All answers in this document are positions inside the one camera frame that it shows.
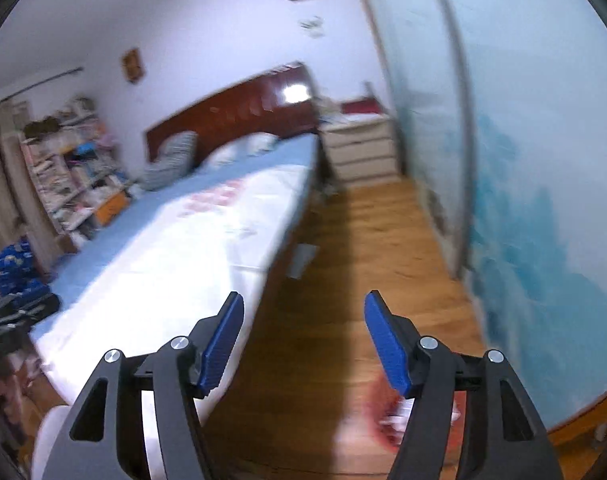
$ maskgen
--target drawer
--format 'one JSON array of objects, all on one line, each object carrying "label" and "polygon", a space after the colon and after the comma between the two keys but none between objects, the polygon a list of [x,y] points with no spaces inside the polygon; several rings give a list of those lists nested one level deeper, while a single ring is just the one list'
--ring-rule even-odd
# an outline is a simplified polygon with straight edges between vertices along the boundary
[{"label": "drawer", "polygon": [[334,167],[337,177],[343,182],[371,176],[384,176],[397,173],[394,157],[372,158],[360,162],[340,164]]},{"label": "drawer", "polygon": [[327,153],[333,164],[345,164],[365,158],[394,156],[394,143],[392,139],[354,142],[338,148],[328,148]]},{"label": "drawer", "polygon": [[341,124],[338,126],[322,126],[321,138],[328,148],[345,146],[353,142],[366,142],[375,139],[392,139],[392,121],[378,120],[376,122]]}]

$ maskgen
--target bookshelf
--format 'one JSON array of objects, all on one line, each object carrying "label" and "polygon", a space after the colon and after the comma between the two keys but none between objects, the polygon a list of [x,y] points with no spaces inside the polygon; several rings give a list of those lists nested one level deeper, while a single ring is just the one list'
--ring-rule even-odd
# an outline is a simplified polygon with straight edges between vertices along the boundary
[{"label": "bookshelf", "polygon": [[95,143],[99,131],[95,114],[60,126],[58,132],[38,138],[21,132],[21,149],[37,195],[57,233],[69,235],[80,249],[105,223],[98,221],[96,213],[131,182],[110,153]]}]

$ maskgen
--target blue clothing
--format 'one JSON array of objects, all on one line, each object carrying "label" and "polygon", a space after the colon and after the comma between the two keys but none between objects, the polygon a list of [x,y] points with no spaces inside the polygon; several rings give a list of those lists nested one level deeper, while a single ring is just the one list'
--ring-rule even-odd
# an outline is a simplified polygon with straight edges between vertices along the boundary
[{"label": "blue clothing", "polygon": [[36,300],[50,289],[39,279],[35,258],[26,237],[0,253],[0,295],[19,294],[24,301]]}]

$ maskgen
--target bed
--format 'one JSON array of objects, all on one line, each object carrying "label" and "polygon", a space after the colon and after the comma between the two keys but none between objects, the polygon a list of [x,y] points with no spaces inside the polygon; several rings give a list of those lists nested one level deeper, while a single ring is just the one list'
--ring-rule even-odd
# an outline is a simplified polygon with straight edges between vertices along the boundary
[{"label": "bed", "polygon": [[[288,102],[284,89],[302,85],[308,93]],[[313,94],[306,67],[295,63],[215,94],[148,131],[151,160],[164,139],[196,131],[196,169],[133,202],[59,269],[52,288],[64,310],[32,335],[48,377],[67,402],[75,400],[106,350],[155,351],[215,314],[236,290],[244,297],[244,325],[220,386],[196,400],[205,422],[231,383],[258,305],[286,275],[317,177]],[[273,151],[200,171],[213,150],[251,132],[281,140]],[[148,393],[146,446],[152,477],[163,478]]]}]

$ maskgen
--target curtain rod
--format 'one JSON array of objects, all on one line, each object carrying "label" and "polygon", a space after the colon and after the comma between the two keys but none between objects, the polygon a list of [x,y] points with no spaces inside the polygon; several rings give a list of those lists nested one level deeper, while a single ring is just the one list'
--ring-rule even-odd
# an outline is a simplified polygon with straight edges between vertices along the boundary
[{"label": "curtain rod", "polygon": [[0,104],[3,103],[4,101],[7,101],[8,99],[12,99],[13,97],[18,96],[21,93],[24,93],[27,90],[33,89],[35,86],[43,85],[44,83],[48,83],[54,79],[59,79],[60,77],[63,77],[66,75],[71,75],[71,74],[76,74],[77,72],[83,72],[83,71],[84,71],[84,67],[78,66],[77,68],[73,68],[71,70],[66,70],[65,72],[61,72],[61,74],[56,74],[56,75],[50,76],[49,78],[46,78],[43,81],[33,83],[32,85],[26,86],[26,88],[22,88],[21,90],[15,92],[14,94],[10,94],[9,96],[6,96],[5,98],[0,99]]}]

